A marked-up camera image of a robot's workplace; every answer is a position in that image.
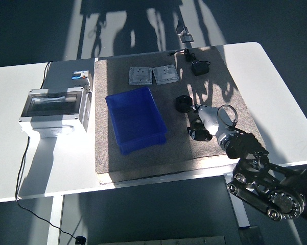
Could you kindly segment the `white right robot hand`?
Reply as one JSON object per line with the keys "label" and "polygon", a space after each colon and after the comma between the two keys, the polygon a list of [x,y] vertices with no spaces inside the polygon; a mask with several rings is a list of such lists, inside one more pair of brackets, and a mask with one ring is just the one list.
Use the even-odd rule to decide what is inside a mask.
{"label": "white right robot hand", "polygon": [[218,143],[234,134],[228,125],[231,120],[224,109],[207,105],[193,105],[194,119],[187,128],[189,136],[196,141],[210,141],[215,136]]}

